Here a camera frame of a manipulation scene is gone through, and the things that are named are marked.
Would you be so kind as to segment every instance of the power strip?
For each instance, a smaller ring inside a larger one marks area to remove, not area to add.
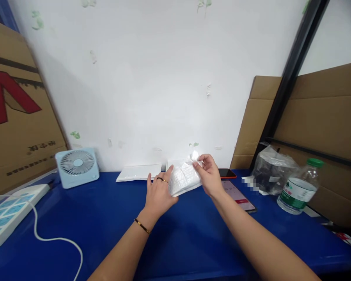
[[[0,246],[31,211],[32,206],[48,192],[47,184],[25,187],[0,204]]]

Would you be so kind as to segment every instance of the fan grille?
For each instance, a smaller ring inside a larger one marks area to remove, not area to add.
[[[74,161],[82,161],[81,165],[75,166]],[[80,175],[88,172],[95,164],[94,157],[84,150],[74,150],[65,154],[60,161],[61,169],[69,175]]]

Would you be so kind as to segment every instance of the orange phone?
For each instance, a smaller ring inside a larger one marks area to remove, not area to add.
[[[221,178],[237,178],[237,175],[230,169],[218,169]]]

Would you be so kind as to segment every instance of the left hand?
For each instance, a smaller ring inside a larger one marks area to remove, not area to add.
[[[145,198],[145,206],[143,211],[146,210],[146,213],[150,213],[156,220],[165,214],[165,212],[169,210],[171,206],[178,202],[178,197],[172,197],[168,189],[168,182],[173,168],[174,166],[171,165],[166,173],[159,173],[157,176],[155,176],[152,183],[151,173],[148,174],[147,196]]]

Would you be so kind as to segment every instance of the phone screen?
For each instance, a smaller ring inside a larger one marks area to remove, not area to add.
[[[237,177],[230,169],[218,169],[218,171],[220,172],[220,177]]]
[[[235,200],[238,205],[247,213],[256,212],[255,206],[241,193],[241,191],[229,180],[222,181],[222,186],[226,193]]]

